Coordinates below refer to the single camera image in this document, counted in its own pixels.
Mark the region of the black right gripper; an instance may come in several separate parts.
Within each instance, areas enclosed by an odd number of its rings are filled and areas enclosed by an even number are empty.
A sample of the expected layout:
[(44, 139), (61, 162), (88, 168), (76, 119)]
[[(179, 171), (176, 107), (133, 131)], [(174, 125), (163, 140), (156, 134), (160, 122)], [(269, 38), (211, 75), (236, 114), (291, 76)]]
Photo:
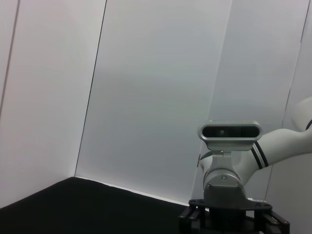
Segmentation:
[(290, 234), (290, 222), (263, 200), (210, 204), (193, 199), (178, 216), (179, 234)]

